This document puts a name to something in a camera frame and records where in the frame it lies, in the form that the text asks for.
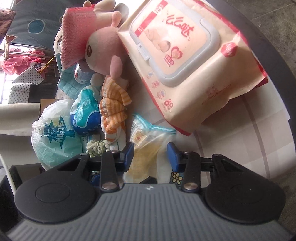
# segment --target plush toy eye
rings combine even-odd
[[[59,37],[59,41],[58,41],[58,43],[59,43],[60,46],[61,46],[61,41],[62,41],[62,36]]]
[[[90,57],[91,56],[91,46],[89,45],[89,46],[87,46],[87,51],[86,51],[86,54],[87,54],[87,56],[88,57]]]

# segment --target flower pattern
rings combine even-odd
[[[42,68],[42,64],[40,62],[35,62],[33,66],[36,70],[39,70]]]
[[[180,173],[172,172],[172,182],[173,183],[177,183],[178,185],[180,185],[182,180],[183,180],[183,177],[180,176]]]

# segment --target floor tile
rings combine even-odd
[[[293,3],[292,0],[226,0],[249,20]]]
[[[252,20],[296,76],[296,3]]]

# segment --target blue wet wipes package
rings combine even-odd
[[[73,129],[82,136],[97,133],[101,128],[101,114],[98,103],[101,96],[96,87],[84,87],[71,107]]]

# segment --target orange striped cloth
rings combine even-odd
[[[102,116],[110,116],[125,110],[125,107],[118,100],[103,98],[99,104],[99,110]]]
[[[102,115],[101,127],[106,141],[110,144],[118,140],[122,131],[125,133],[124,121],[127,118],[125,106],[131,103],[131,99],[128,93],[110,76],[105,78],[102,96],[103,99],[99,104]]]
[[[110,75],[106,76],[104,84],[102,86],[102,97],[117,100],[124,106],[131,103],[131,99],[128,93],[121,88]]]

